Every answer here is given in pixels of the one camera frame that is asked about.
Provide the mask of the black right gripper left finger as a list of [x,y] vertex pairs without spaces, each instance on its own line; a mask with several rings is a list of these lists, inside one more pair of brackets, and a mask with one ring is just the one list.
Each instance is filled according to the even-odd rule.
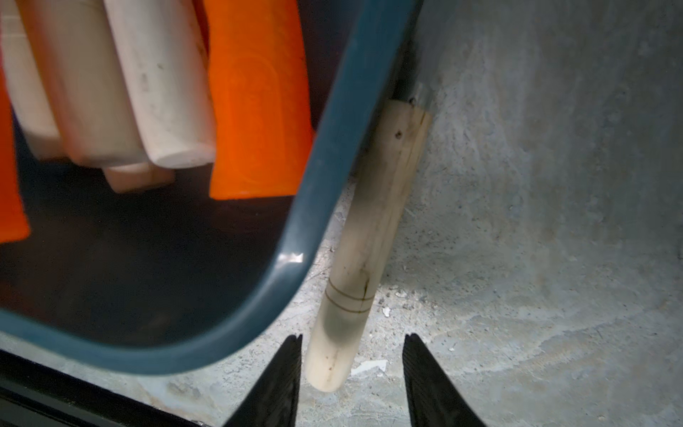
[[302,336],[288,336],[225,427],[294,427],[302,370]]

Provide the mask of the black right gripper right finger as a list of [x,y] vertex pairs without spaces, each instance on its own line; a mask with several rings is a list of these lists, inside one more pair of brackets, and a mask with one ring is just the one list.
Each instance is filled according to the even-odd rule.
[[486,427],[418,334],[406,335],[402,361],[412,427]]

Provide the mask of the orange handle sickle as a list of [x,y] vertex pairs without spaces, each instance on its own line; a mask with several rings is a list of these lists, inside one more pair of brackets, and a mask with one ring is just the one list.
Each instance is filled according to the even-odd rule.
[[217,154],[212,199],[293,196],[313,143],[295,1],[204,3]]
[[12,109],[1,71],[1,243],[28,238],[30,223],[21,200],[14,147]]

